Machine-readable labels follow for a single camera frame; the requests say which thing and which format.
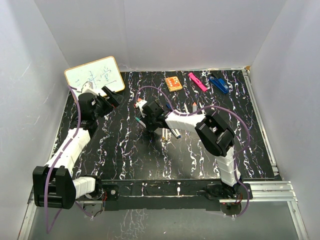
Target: white enclosure wall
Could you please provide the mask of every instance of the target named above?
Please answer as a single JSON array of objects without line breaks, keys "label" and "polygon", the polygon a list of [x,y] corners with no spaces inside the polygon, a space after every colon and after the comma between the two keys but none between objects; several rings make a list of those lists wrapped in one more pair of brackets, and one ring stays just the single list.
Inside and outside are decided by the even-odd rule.
[{"label": "white enclosure wall", "polygon": [[311,239],[319,239],[320,2],[288,1],[251,68],[281,175],[292,181]]},{"label": "white enclosure wall", "polygon": [[121,71],[251,65],[285,0],[35,0],[71,67]]},{"label": "white enclosure wall", "polygon": [[33,0],[1,1],[0,16],[0,239],[11,240],[54,143],[68,64]]}]

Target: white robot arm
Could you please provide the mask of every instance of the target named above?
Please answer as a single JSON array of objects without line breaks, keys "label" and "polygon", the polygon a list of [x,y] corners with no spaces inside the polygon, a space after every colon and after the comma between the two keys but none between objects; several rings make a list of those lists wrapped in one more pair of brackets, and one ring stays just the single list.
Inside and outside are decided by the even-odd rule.
[{"label": "white robot arm", "polygon": [[155,101],[142,99],[138,99],[134,106],[140,111],[137,121],[149,131],[166,128],[197,133],[204,147],[215,156],[227,195],[232,198],[237,193],[237,179],[241,180],[241,174],[234,161],[235,133],[215,111],[182,116],[182,112],[165,111]]},{"label": "white robot arm", "polygon": [[83,87],[82,94],[78,97],[81,109],[79,129],[76,128],[77,116],[73,119],[68,135],[56,154],[45,166],[37,166],[34,169],[32,178],[36,206],[44,206],[46,179],[49,169],[52,167],[53,170],[48,184],[48,207],[70,209],[79,197],[86,194],[99,194],[99,177],[88,175],[72,180],[72,175],[73,167],[79,155],[90,142],[97,129],[97,118],[109,114],[119,106],[118,94],[111,92],[105,86],[102,91],[106,93],[106,97],[102,97],[90,86]]}]

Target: table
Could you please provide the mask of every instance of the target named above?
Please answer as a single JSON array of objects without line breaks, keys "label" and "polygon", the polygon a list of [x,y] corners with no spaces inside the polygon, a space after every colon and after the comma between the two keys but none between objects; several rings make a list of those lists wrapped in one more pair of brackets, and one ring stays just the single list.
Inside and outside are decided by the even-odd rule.
[{"label": "table", "polygon": [[[98,175],[102,180],[179,180],[218,179],[220,172],[213,155],[208,153],[195,133],[181,131],[181,138],[173,135],[169,141],[161,140],[162,130],[146,132],[135,120],[138,111],[134,108],[134,96],[142,86],[155,86],[169,96],[172,105],[184,112],[186,103],[189,112],[192,103],[218,105],[234,111],[247,124],[251,143],[248,150],[238,156],[239,170],[244,179],[273,179],[274,173],[264,138],[259,127],[253,103],[242,70],[192,71],[209,89],[203,92],[188,77],[190,71],[144,71],[122,72],[125,90],[120,92],[123,101],[112,113],[98,120],[98,128],[91,141],[79,156],[73,169],[73,178],[83,175]],[[229,94],[223,94],[207,80],[209,73],[224,79]],[[177,76],[183,85],[180,91],[169,92],[165,78]],[[155,89],[141,92],[140,98],[147,101],[165,98]],[[77,108],[71,95],[68,96],[61,125],[55,142],[55,151],[67,136]],[[246,133],[239,122],[228,113],[220,111],[222,118],[235,131],[235,148],[239,150],[246,141]]]},{"label": "table", "polygon": [[[50,234],[46,234],[44,212],[43,207],[36,209],[29,240],[302,239],[298,238],[288,204],[280,201],[252,202],[247,212],[235,221],[204,209],[108,211],[91,221],[73,206],[61,212]],[[49,208],[50,216],[56,212]]]}]

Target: gray floor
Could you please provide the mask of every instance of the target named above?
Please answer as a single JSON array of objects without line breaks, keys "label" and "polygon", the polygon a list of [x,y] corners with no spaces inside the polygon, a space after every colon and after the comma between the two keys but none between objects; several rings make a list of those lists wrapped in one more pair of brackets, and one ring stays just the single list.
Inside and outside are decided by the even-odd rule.
[{"label": "gray floor", "polygon": [[[53,218],[56,209],[50,209]],[[286,202],[252,202],[232,220],[201,209],[121,210],[85,218],[76,206],[63,210],[46,234],[44,209],[37,208],[29,240],[297,240]]]}]

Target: black marble surface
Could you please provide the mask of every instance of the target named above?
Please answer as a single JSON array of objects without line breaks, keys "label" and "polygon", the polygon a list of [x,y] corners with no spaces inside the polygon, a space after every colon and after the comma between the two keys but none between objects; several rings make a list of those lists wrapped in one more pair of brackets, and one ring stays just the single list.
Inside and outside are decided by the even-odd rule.
[{"label": "black marble surface", "polygon": [[[73,178],[98,175],[103,180],[167,180],[219,178],[220,172],[215,157],[208,153],[195,133],[181,131],[181,138],[161,140],[162,130],[146,132],[135,120],[138,111],[134,108],[134,96],[142,86],[155,86],[164,91],[177,110],[184,112],[184,103],[192,111],[192,103],[218,105],[234,111],[247,124],[251,134],[250,148],[239,155],[239,170],[244,178],[272,179],[274,173],[264,140],[259,129],[250,95],[240,70],[211,71],[225,79],[229,94],[224,95],[207,81],[210,71],[192,71],[209,89],[203,92],[188,77],[189,71],[123,72],[125,90],[121,105],[105,118],[99,119],[98,129],[79,156],[73,169]],[[177,76],[183,85],[180,91],[169,92],[165,78]],[[147,101],[158,99],[165,105],[165,98],[155,89],[140,93]],[[71,94],[68,96],[55,151],[67,136],[71,119],[77,114]],[[219,112],[237,139],[239,150],[246,141],[246,133],[240,123],[228,113]]]}]

